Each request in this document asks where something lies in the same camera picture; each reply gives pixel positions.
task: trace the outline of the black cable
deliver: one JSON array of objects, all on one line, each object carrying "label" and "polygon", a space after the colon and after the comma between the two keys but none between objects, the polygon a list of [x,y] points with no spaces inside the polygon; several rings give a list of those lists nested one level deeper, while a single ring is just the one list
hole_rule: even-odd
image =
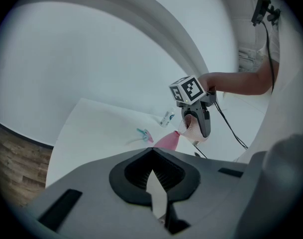
[{"label": "black cable", "polygon": [[269,55],[269,61],[270,61],[270,67],[271,67],[271,74],[272,74],[272,92],[274,90],[274,85],[275,85],[275,75],[274,75],[274,68],[273,68],[273,63],[272,63],[272,58],[271,58],[271,52],[270,52],[270,40],[269,40],[269,32],[267,31],[266,25],[264,21],[260,21],[266,30],[266,46],[267,46],[267,53]]},{"label": "black cable", "polygon": [[228,127],[231,129],[231,131],[232,131],[232,133],[233,133],[235,139],[239,142],[239,144],[242,145],[242,147],[243,147],[244,149],[248,149],[248,146],[247,146],[240,138],[238,138],[237,135],[234,133],[234,131],[233,131],[233,129],[231,128],[229,122],[227,121],[225,115],[223,114],[223,112],[222,112],[222,110],[221,110],[219,104],[218,104],[217,102],[215,102],[214,105],[215,105],[216,109],[218,110],[218,112],[221,114],[221,116],[224,118],[224,120],[225,120],[226,124],[228,125]]},{"label": "black cable", "polygon": [[202,153],[202,151],[199,150],[198,147],[195,146],[195,148],[197,148],[197,150],[198,150],[205,158],[207,158],[207,157]]}]

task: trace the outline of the wooden floor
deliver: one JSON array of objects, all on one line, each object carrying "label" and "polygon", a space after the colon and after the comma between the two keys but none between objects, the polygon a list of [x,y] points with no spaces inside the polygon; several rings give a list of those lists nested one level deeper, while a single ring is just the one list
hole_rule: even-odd
[{"label": "wooden floor", "polygon": [[25,206],[45,188],[52,150],[25,141],[0,128],[0,192]]}]

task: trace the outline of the white curved backdrop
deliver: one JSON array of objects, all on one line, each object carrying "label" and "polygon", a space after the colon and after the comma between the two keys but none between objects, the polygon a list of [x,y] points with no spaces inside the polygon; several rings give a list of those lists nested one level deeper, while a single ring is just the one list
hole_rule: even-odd
[{"label": "white curved backdrop", "polygon": [[[222,0],[157,1],[191,36],[209,71],[237,68]],[[161,116],[175,105],[168,85],[184,75],[157,43],[115,16],[72,3],[25,4],[0,28],[0,123],[54,145],[81,97]]]}]

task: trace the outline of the hand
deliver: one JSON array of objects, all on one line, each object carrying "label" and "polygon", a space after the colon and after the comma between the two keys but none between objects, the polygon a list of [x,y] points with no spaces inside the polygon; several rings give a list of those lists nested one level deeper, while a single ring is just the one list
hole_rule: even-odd
[{"label": "hand", "polygon": [[205,92],[209,90],[209,84],[208,84],[209,74],[203,74],[198,78]]}]

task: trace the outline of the white cloth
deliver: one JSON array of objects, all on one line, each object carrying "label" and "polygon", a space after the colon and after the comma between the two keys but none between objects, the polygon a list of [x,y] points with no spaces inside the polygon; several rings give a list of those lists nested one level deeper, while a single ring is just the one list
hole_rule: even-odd
[{"label": "white cloth", "polygon": [[281,10],[279,40],[280,67],[269,106],[255,139],[237,162],[248,163],[256,152],[303,134],[303,30],[287,7]]},{"label": "white cloth", "polygon": [[[279,38],[278,24],[275,24],[274,26],[272,26],[272,30],[269,34],[269,41],[270,41],[271,58],[279,63],[280,62],[280,38]],[[265,42],[264,46],[258,51],[258,53],[268,57],[266,42]]]}]

